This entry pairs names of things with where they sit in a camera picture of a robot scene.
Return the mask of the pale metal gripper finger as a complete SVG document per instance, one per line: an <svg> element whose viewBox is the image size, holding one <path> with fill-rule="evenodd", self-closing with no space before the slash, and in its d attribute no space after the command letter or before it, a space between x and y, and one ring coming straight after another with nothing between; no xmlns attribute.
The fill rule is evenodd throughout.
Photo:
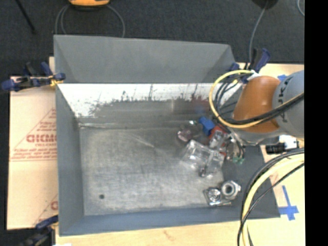
<svg viewBox="0 0 328 246"><path fill-rule="evenodd" d="M225 156L220 152L211 153L200 166L199 176L208 177L218 173L223 165Z"/></svg>
<svg viewBox="0 0 328 246"><path fill-rule="evenodd" d="M214 157L213 150L195 140L190 140L180 154L182 161L194 166L205 166Z"/></svg>

